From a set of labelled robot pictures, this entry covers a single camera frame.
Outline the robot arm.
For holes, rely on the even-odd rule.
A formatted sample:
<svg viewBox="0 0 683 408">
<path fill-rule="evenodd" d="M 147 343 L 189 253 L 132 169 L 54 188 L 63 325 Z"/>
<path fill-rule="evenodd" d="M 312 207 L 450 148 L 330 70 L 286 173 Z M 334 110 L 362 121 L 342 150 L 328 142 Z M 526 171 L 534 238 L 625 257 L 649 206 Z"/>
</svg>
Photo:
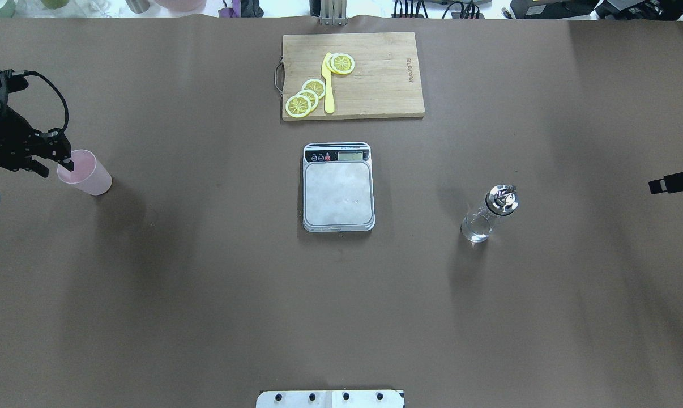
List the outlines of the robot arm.
<svg viewBox="0 0 683 408">
<path fill-rule="evenodd" d="M 47 132 L 34 129 L 28 121 L 0 100 L 0 167 L 12 172 L 34 172 L 47 178 L 48 168 L 35 159 L 39 156 L 75 170 L 71 144 L 65 130 L 55 127 Z"/>
</svg>

